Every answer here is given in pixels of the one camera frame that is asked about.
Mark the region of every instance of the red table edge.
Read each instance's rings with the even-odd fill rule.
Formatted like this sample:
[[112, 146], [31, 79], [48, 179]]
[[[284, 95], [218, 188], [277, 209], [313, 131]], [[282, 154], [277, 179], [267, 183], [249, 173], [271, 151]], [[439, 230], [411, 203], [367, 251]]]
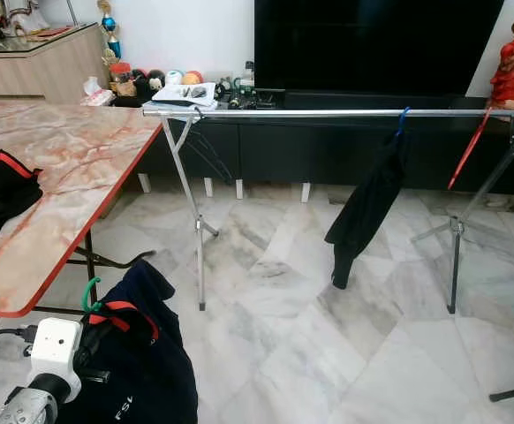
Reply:
[[92, 214], [90, 219], [87, 221], [87, 223], [82, 227], [82, 230], [77, 235], [77, 237], [74, 239], [74, 241], [67, 247], [66, 253], [61, 257], [57, 265], [53, 268], [53, 270], [50, 272], [50, 274], [47, 276], [39, 290], [35, 293], [35, 295], [29, 300], [29, 303], [22, 309], [20, 309], [17, 312], [4, 312], [0, 311], [0, 317], [2, 318], [19, 318], [20, 316], [24, 316], [29, 314], [32, 309], [37, 305], [37, 302], [39, 299], [42, 298], [43, 294], [45, 294], [45, 291], [51, 286], [53, 283], [53, 280], [57, 277], [59, 272], [61, 272], [61, 269], [66, 264], [67, 260], [71, 257], [72, 253], [74, 252], [74, 249], [77, 248], [77, 246], [80, 244], [88, 230], [94, 225], [100, 214], [103, 212], [104, 208], [108, 206], [108, 204], [112, 201], [113, 197], [116, 195], [117, 190], [122, 186], [122, 184], [127, 180], [129, 175], [132, 173], [133, 168], [138, 164], [140, 159], [143, 157], [147, 149], [153, 144], [153, 141], [155, 140], [155, 137], [161, 132], [161, 129], [163, 128], [162, 124], [159, 124], [155, 130], [153, 131], [153, 134], [151, 134], [151, 137], [143, 146], [143, 148], [140, 150], [140, 152], [135, 156], [135, 159], [133, 159], [130, 166], [125, 170], [125, 172], [122, 174], [122, 177], [116, 182], [116, 184], [112, 187], [112, 189], [108, 192], [108, 195], [106, 198], [102, 201], [100, 206], [96, 209], [96, 211]]

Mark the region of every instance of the cabinet leg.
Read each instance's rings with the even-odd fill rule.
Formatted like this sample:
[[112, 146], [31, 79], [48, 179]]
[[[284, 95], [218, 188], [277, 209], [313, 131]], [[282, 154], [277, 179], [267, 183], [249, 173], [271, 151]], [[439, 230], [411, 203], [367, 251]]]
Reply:
[[143, 190], [143, 193], [151, 193], [151, 181], [149, 181], [149, 175], [138, 173], [137, 177], [140, 179], [141, 190]]
[[204, 178], [204, 188], [206, 188], [206, 197], [214, 197], [214, 186], [212, 178]]
[[236, 179], [236, 198], [243, 200], [243, 179]]
[[302, 203], [308, 203], [309, 197], [310, 197], [310, 183], [302, 183], [302, 196], [300, 197], [300, 201]]

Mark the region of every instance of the blue hanger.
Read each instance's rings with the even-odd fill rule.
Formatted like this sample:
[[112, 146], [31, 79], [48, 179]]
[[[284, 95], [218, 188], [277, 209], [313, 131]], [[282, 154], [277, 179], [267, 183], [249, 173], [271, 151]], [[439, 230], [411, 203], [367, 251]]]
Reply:
[[410, 110], [410, 107], [406, 106], [406, 108], [400, 114], [400, 118], [398, 119], [398, 134], [404, 130], [404, 123], [406, 122], [406, 114], [408, 113], [408, 110]]

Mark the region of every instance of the orange ball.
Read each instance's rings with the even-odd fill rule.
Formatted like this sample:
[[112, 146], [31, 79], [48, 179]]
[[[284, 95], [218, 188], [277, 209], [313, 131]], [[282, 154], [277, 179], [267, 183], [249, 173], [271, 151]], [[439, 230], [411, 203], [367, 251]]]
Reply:
[[202, 82], [202, 75], [200, 72], [189, 71], [183, 77], [183, 84], [186, 86], [191, 86], [192, 84], [200, 84]]

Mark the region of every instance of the television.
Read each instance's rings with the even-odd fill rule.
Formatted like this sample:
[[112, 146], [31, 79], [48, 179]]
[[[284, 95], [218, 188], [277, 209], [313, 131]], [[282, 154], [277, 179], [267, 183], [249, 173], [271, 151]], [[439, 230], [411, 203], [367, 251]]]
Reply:
[[503, 0], [254, 1], [257, 88], [361, 95], [464, 96], [503, 6]]

